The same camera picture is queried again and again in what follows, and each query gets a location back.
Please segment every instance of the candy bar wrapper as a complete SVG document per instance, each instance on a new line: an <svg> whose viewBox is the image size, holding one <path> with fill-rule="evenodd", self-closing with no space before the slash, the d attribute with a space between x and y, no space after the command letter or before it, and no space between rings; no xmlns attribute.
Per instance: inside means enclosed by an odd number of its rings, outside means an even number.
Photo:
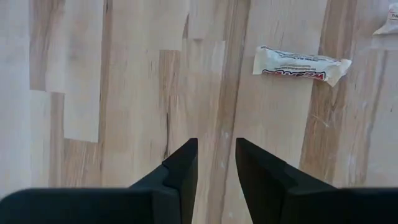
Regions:
<svg viewBox="0 0 398 224"><path fill-rule="evenodd" d="M398 3L390 4L387 21L373 33L373 35L376 34L398 34Z"/></svg>
<svg viewBox="0 0 398 224"><path fill-rule="evenodd" d="M319 55L302 55L273 50L266 46L257 48L253 75L274 73L293 77L308 77L335 86L346 75L352 61Z"/></svg>

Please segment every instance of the black plastic jaw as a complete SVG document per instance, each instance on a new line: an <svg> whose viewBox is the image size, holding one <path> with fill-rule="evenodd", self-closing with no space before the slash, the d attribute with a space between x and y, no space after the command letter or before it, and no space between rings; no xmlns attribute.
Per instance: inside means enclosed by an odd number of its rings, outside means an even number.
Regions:
<svg viewBox="0 0 398 224"><path fill-rule="evenodd" d="M253 224L398 222L398 189L336 189L243 138L236 165Z"/></svg>
<svg viewBox="0 0 398 224"><path fill-rule="evenodd" d="M191 224L198 141L126 189L28 189L0 201L0 223Z"/></svg>

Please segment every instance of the red text on wrapper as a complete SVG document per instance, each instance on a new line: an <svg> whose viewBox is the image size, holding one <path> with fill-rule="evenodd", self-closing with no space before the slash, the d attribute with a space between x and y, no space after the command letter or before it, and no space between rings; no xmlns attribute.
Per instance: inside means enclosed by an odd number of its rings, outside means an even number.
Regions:
<svg viewBox="0 0 398 224"><path fill-rule="evenodd" d="M290 71L283 71L283 70L276 70L276 71L270 71L264 69L262 71L263 74L277 74L277 75L289 75L293 77L308 77L308 78L314 78L317 80L324 81L326 73L325 72L290 72Z"/></svg>

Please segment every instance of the wrapper piece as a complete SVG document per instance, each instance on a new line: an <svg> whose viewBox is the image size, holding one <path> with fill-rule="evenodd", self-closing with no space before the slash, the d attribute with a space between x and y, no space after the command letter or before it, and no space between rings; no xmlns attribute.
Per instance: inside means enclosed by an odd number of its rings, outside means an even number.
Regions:
<svg viewBox="0 0 398 224"><path fill-rule="evenodd" d="M376 34L398 34L398 3L390 5L387 21L384 26L373 33L373 35Z"/></svg>
<svg viewBox="0 0 398 224"><path fill-rule="evenodd" d="M274 73L293 77L308 77L335 86L337 81L346 75L352 61L333 59L326 56L302 55L266 46L257 48L254 59L253 75Z"/></svg>

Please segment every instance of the hardwood floor board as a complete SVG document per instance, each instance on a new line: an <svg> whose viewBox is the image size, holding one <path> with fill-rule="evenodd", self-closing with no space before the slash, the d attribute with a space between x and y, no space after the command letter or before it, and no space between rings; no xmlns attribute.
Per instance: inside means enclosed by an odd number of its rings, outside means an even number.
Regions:
<svg viewBox="0 0 398 224"><path fill-rule="evenodd" d="M185 129L178 128L179 124L173 120L176 113L177 86L180 78L181 51L161 50L159 55L159 91L161 108L166 115L167 142L163 159L166 159L175 150L188 140Z"/></svg>
<svg viewBox="0 0 398 224"><path fill-rule="evenodd" d="M189 39L204 39L210 32L214 22L216 4L215 0L191 0L189 8Z"/></svg>
<svg viewBox="0 0 398 224"><path fill-rule="evenodd" d="M65 138L98 142L103 1L67 0Z"/></svg>
<svg viewBox="0 0 398 224"><path fill-rule="evenodd" d="M373 109L373 123L368 124L367 187L397 187L397 64L398 51L385 52L377 103Z"/></svg>
<svg viewBox="0 0 398 224"><path fill-rule="evenodd" d="M64 93L68 35L65 0L27 0L30 89Z"/></svg>
<svg viewBox="0 0 398 224"><path fill-rule="evenodd" d="M104 186L131 185L157 167L167 150L167 115L160 104L164 97L159 88L159 57L160 50L169 47L160 49L149 36L171 34L149 27L151 16L158 10L154 5L155 1L113 1ZM183 16L181 33L176 38L182 38L185 19ZM169 26L167 32L174 34L180 24Z"/></svg>
<svg viewBox="0 0 398 224"><path fill-rule="evenodd" d="M103 33L101 44L101 88L99 93L99 125L98 125L98 148L101 159L104 159L105 134L106 134L106 105L108 102L109 90L109 62L111 57L111 31L112 31L112 12L113 0L105 0L103 8Z"/></svg>
<svg viewBox="0 0 398 224"><path fill-rule="evenodd" d="M233 128L238 95L239 75L246 37L250 1L228 1L224 38L223 73L215 129L215 151L212 161L206 223L221 223L224 207L226 175L231 145L234 144Z"/></svg>
<svg viewBox="0 0 398 224"><path fill-rule="evenodd" d="M304 12L317 12L309 19ZM253 76L255 49L265 44L290 52L315 54L326 1L251 1L238 91L234 135L248 138L298 167L312 80ZM251 223L236 172L234 144L229 156L222 223Z"/></svg>
<svg viewBox="0 0 398 224"><path fill-rule="evenodd" d="M182 35L188 16L190 0L144 1L143 20L148 29L147 38L154 50L181 50Z"/></svg>
<svg viewBox="0 0 398 224"><path fill-rule="evenodd" d="M205 223L208 196L211 187L210 175L214 164L216 120L218 97L223 69L225 41L187 39L183 45L180 75L177 83L177 97L171 108L174 142L198 138L198 186L193 223Z"/></svg>
<svg viewBox="0 0 398 224"><path fill-rule="evenodd" d="M63 93L30 92L30 170L32 187L61 187Z"/></svg>
<svg viewBox="0 0 398 224"><path fill-rule="evenodd" d="M320 55L333 58L353 57L350 49L354 36L356 5L357 1L328 1ZM314 82L312 87L300 169L328 183L333 182L335 173L346 89L346 77L334 88L323 82Z"/></svg>
<svg viewBox="0 0 398 224"><path fill-rule="evenodd" d="M337 153L332 184L337 187L363 185L368 163L370 125L373 108L381 81L385 55L382 50L372 49L373 32L379 28L380 13L385 11L388 1L357 1L352 28L349 55L353 59L350 72L342 79L345 90L337 98L341 110L336 108L332 118L338 131Z"/></svg>
<svg viewBox="0 0 398 224"><path fill-rule="evenodd" d="M29 2L0 1L0 198L30 176Z"/></svg>
<svg viewBox="0 0 398 224"><path fill-rule="evenodd" d="M62 186L100 187L102 153L97 143L65 139Z"/></svg>

